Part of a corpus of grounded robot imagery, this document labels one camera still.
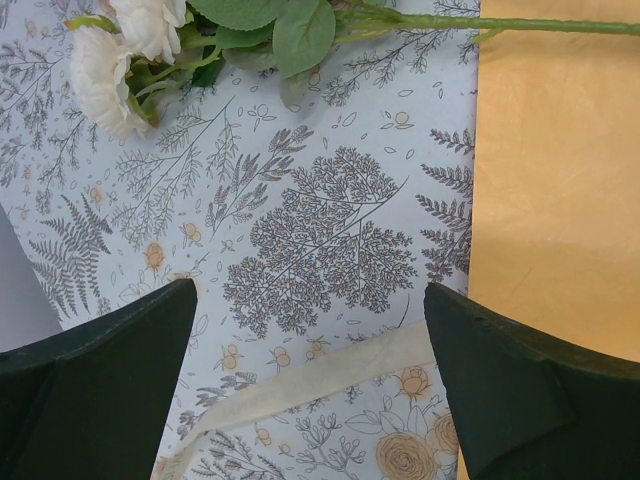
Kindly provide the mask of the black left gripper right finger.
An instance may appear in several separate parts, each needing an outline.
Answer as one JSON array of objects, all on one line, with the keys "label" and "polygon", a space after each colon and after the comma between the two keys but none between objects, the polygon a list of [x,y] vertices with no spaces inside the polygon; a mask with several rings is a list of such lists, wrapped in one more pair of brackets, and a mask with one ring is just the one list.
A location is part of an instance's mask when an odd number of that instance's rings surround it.
[{"label": "black left gripper right finger", "polygon": [[437,283],[424,313],[472,479],[636,479],[639,365]]}]

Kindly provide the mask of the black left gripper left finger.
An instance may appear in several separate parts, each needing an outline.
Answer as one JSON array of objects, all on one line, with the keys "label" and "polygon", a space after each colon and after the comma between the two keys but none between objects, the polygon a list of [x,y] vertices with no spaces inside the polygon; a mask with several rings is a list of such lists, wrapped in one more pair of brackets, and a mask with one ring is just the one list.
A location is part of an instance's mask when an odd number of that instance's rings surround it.
[{"label": "black left gripper left finger", "polygon": [[180,279],[3,353],[2,478],[150,478],[196,306]]}]

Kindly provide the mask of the cream printed ribbon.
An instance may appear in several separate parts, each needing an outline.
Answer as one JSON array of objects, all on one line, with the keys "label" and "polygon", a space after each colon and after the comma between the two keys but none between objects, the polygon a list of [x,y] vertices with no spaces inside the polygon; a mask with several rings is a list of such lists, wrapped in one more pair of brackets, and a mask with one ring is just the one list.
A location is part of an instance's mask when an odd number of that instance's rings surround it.
[{"label": "cream printed ribbon", "polygon": [[189,434],[154,468],[154,479],[181,479],[205,433],[281,413],[374,377],[433,361],[426,323],[389,330],[257,382],[206,410]]}]

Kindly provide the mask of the orange paper bouquet wrap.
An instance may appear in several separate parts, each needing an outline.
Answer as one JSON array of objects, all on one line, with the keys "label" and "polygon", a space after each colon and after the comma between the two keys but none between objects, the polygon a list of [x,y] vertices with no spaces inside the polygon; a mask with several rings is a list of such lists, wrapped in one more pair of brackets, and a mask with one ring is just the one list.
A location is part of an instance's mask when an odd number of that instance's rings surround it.
[{"label": "orange paper bouquet wrap", "polygon": [[639,357],[639,42],[504,32],[480,46],[470,297]]}]

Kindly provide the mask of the artificial flower bunch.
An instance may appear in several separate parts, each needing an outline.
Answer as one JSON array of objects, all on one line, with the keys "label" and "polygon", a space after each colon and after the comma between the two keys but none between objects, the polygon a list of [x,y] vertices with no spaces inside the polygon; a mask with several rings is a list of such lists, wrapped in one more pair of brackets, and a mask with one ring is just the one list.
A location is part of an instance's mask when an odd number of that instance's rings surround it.
[{"label": "artificial flower bunch", "polygon": [[474,43],[504,31],[633,36],[636,24],[409,14],[382,1],[113,1],[111,13],[65,21],[70,85],[83,115],[110,136],[145,135],[186,85],[207,87],[224,63],[279,72],[291,105],[300,77],[345,41],[398,30],[473,30]]}]

